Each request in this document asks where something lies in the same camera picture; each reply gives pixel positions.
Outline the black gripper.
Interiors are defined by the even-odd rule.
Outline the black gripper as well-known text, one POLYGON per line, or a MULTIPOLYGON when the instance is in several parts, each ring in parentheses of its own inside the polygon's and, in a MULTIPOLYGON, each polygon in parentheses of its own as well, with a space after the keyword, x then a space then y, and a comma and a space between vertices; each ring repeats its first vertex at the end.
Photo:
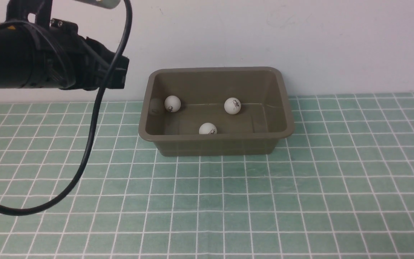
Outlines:
POLYGON ((78 34, 75 23, 53 20, 48 27, 31 24, 36 54, 45 60, 44 87, 61 90, 122 90, 129 59, 102 43, 78 34))

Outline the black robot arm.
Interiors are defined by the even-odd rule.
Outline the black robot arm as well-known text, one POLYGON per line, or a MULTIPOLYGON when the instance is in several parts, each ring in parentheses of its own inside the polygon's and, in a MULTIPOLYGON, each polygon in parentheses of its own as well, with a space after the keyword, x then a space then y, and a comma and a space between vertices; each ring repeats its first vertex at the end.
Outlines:
POLYGON ((80 36, 76 23, 0 23, 0 89, 94 91, 114 57, 102 43, 80 36))

